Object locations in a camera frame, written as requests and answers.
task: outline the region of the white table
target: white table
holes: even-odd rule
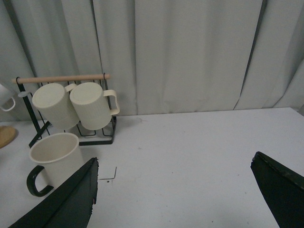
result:
[[[26,187],[35,164],[31,122],[0,149],[0,227],[43,198]],[[250,169],[261,151],[304,175],[304,117],[291,108],[118,117],[112,145],[81,147],[99,159],[89,228],[278,227]]]

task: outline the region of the curtain fold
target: curtain fold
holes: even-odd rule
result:
[[[60,1],[12,1],[35,76],[78,74]]]
[[[116,90],[122,115],[137,114],[134,1],[94,0],[96,28],[109,88]]]
[[[268,1],[236,110],[270,108],[284,95],[303,59],[303,5]]]
[[[16,92],[14,98],[18,104],[10,112],[0,110],[0,120],[28,120],[29,115],[23,100],[17,96],[19,90],[11,80],[18,76],[33,77],[33,73],[3,1],[0,1],[0,31],[0,83]],[[36,88],[35,85],[27,86],[32,91]]]
[[[274,105],[274,108],[291,107],[300,110],[304,104],[304,60],[302,60],[284,96]]]
[[[76,61],[76,75],[101,74],[98,39],[91,2],[88,0],[62,0],[61,3],[68,30],[66,38],[71,42],[70,52],[74,53]]]
[[[262,1],[135,1],[139,114],[231,110]]]

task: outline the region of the mug handle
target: mug handle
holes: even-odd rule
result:
[[[75,89],[77,87],[77,85],[75,83],[73,84],[69,84],[65,87],[67,92],[70,92],[71,90]]]
[[[9,108],[9,109],[4,109],[3,107],[0,106],[0,109],[1,109],[2,111],[8,112],[8,111],[12,110],[12,109],[15,107],[16,101],[15,101],[15,99],[14,99],[13,97],[11,97],[11,99],[12,99],[13,102],[14,102],[13,106],[12,106],[11,108]]]
[[[30,194],[32,194],[33,196],[38,196],[38,197],[45,196],[54,188],[53,186],[47,185],[43,190],[41,190],[41,191],[37,190],[37,187],[35,184],[36,177],[43,169],[44,169],[43,166],[38,165],[28,175],[27,187],[28,187]]]
[[[114,90],[109,89],[109,90],[104,90],[104,96],[114,96],[115,97],[115,103],[116,103],[116,109],[111,109],[110,110],[110,115],[116,115],[119,114],[119,104],[117,102],[117,94]]]

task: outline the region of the dark green mug handle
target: dark green mug handle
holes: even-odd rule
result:
[[[38,197],[45,196],[54,188],[53,186],[47,185],[43,190],[41,190],[41,191],[37,190],[36,184],[35,184],[36,177],[43,169],[44,169],[43,166],[38,165],[28,175],[27,187],[28,187],[29,192],[33,196],[38,196]]]

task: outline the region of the hanging mug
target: hanging mug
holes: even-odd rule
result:
[[[8,112],[10,110],[12,110],[15,105],[16,105],[16,101],[13,98],[14,92],[10,91],[9,89],[7,89],[4,85],[0,84],[0,109]],[[4,105],[6,102],[8,102],[10,99],[13,100],[13,106],[9,109],[5,109],[2,107],[2,105]]]
[[[76,84],[66,87],[58,83],[44,85],[33,95],[33,105],[54,127],[61,130],[70,129],[79,122],[68,94],[75,87]]]
[[[110,109],[106,96],[114,96],[116,109]],[[114,90],[104,90],[94,82],[78,85],[71,91],[70,100],[79,116],[81,124],[88,130],[98,130],[108,125],[112,115],[120,109]]]

